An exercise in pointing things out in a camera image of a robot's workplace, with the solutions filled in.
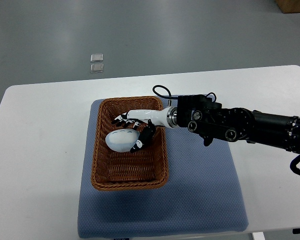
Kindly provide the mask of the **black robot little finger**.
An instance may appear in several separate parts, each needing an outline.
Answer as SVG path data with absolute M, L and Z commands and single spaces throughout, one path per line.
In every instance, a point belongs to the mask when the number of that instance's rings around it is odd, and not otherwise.
M 127 122 L 127 113 L 122 113 L 120 115 L 118 115 L 113 121 L 112 124 L 116 124 L 116 125 L 122 125 L 125 124 Z

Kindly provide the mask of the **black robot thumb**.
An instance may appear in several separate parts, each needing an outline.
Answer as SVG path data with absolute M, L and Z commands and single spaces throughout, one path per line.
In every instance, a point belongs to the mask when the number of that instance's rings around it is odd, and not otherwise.
M 131 153 L 135 153 L 145 148 L 152 140 L 156 133 L 156 126 L 151 120 L 148 120 L 147 126 L 139 134 L 139 137 L 133 147 L 130 149 Z

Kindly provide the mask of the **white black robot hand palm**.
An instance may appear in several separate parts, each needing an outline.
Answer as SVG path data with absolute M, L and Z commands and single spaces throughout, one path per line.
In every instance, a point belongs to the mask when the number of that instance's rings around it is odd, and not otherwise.
M 177 127 L 177 108 L 166 107 L 163 110 L 152 109 L 136 109 L 130 110 L 126 115 L 128 120 L 137 120 L 139 122 L 147 123 L 148 120 L 153 125 L 166 128 Z

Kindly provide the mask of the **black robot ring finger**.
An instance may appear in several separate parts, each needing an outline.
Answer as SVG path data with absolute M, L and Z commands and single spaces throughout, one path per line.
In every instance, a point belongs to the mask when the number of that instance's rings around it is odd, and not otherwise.
M 117 124 L 117 125 L 122 125 L 122 124 L 125 123 L 125 120 L 127 120 L 127 119 L 124 118 L 124 117 L 122 117 L 122 116 L 118 116 L 118 117 L 116 118 L 116 124 Z

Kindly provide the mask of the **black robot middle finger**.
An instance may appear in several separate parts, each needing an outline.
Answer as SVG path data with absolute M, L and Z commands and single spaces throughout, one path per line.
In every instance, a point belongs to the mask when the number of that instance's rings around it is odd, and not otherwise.
M 125 125 L 129 125 L 129 124 L 132 124 L 133 123 L 133 120 L 132 119 L 125 119 L 124 120 L 124 124 Z

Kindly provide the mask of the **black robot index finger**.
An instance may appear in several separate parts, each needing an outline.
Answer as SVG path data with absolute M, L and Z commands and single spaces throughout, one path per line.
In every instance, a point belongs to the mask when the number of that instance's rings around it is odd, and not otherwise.
M 140 122 L 139 121 L 135 121 L 134 124 L 133 124 L 133 130 L 137 130 L 138 127 L 140 126 Z

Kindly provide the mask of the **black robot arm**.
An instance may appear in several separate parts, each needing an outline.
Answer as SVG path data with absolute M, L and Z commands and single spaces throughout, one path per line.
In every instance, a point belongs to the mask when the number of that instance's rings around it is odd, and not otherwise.
M 141 123 L 167 128 L 187 128 L 203 138 L 207 147 L 213 139 L 245 140 L 300 154 L 300 117 L 283 116 L 245 108 L 223 108 L 207 95 L 180 95 L 177 106 L 161 111 L 138 109 L 118 115 L 113 123 L 137 129 Z

